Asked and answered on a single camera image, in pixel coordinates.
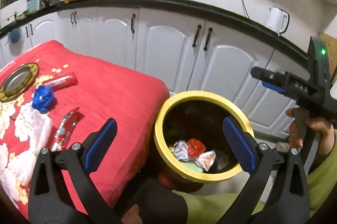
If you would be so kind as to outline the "left hand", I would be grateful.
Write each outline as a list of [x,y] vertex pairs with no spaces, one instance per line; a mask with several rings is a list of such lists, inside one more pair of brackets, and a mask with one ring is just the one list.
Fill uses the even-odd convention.
[[122,218],[123,224],[142,224],[143,221],[139,216],[139,206],[133,205]]

